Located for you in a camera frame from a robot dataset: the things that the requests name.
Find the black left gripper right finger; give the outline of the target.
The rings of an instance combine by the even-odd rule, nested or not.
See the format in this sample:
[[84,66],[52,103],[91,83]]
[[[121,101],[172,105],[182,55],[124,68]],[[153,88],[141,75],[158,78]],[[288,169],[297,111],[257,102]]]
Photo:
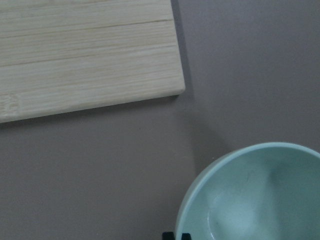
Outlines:
[[192,240],[190,233],[182,233],[181,240]]

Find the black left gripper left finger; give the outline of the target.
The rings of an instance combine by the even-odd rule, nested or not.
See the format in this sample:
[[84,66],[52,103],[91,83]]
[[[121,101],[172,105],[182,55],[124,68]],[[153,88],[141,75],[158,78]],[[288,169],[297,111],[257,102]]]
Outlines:
[[173,232],[163,232],[161,235],[162,240],[174,240],[174,233]]

